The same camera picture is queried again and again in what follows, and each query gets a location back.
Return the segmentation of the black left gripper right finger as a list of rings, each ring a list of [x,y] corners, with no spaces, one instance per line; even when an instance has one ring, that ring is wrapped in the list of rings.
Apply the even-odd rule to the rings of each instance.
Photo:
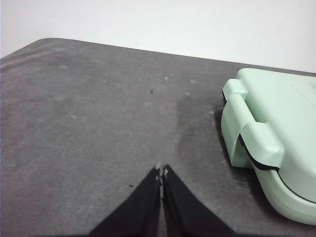
[[[169,237],[233,237],[233,231],[201,203],[170,165],[163,167],[163,208]]]

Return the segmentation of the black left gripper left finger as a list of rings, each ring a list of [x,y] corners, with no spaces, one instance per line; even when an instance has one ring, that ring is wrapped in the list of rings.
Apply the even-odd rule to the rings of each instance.
[[[156,237],[160,212],[160,167],[154,166],[131,195],[90,237]]]

